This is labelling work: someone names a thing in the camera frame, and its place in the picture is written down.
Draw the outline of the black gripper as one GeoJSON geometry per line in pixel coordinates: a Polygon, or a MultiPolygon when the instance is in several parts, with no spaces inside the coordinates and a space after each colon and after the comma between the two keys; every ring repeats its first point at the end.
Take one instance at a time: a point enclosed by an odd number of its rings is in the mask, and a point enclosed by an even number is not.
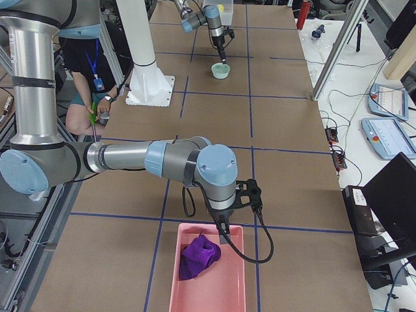
{"type": "Polygon", "coordinates": [[[224,48],[224,45],[225,45],[224,35],[221,34],[220,36],[212,36],[211,39],[212,39],[214,48],[218,51],[218,54],[220,55],[222,64],[227,64],[226,52],[224,48]]]}
{"type": "Polygon", "coordinates": [[[211,217],[214,220],[216,228],[218,230],[218,236],[220,239],[220,244],[228,244],[230,241],[229,233],[229,218],[233,214],[233,210],[223,209],[217,210],[211,208],[209,210],[211,217]]]}

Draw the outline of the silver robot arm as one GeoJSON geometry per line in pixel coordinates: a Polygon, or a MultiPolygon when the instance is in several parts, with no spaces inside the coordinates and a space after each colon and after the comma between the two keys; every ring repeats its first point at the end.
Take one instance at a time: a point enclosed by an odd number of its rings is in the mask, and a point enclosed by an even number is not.
{"type": "Polygon", "coordinates": [[[198,187],[220,235],[230,240],[237,207],[237,160],[226,146],[195,136],[133,144],[66,142],[57,132],[53,39],[96,39],[104,24],[98,1],[2,1],[8,31],[17,133],[1,156],[10,187],[33,194],[92,173],[136,169],[198,187]]]}
{"type": "Polygon", "coordinates": [[[193,11],[187,1],[173,0],[177,11],[181,17],[181,26],[186,33],[189,33],[199,26],[207,24],[209,30],[209,38],[212,47],[218,52],[221,63],[227,63],[226,57],[226,35],[230,35],[231,40],[234,38],[233,29],[222,25],[220,19],[220,11],[217,6],[207,5],[201,7],[196,1],[194,4],[199,11],[193,11]]]}

